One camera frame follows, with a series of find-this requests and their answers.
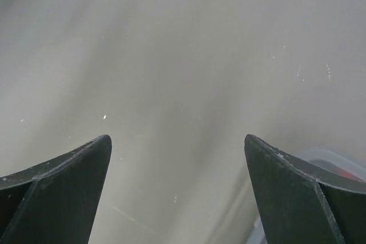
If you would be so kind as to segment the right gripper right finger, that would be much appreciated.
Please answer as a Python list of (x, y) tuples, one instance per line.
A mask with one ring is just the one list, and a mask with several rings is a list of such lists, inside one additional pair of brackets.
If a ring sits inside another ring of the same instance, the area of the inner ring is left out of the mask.
[(255, 135), (244, 139), (266, 243), (364, 243), (365, 182), (290, 155)]

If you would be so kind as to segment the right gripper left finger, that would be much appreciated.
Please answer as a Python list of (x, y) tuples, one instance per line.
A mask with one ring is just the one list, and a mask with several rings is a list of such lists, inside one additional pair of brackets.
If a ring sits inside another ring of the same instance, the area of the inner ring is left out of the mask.
[(1, 177), (1, 243), (88, 243), (111, 154), (101, 135)]

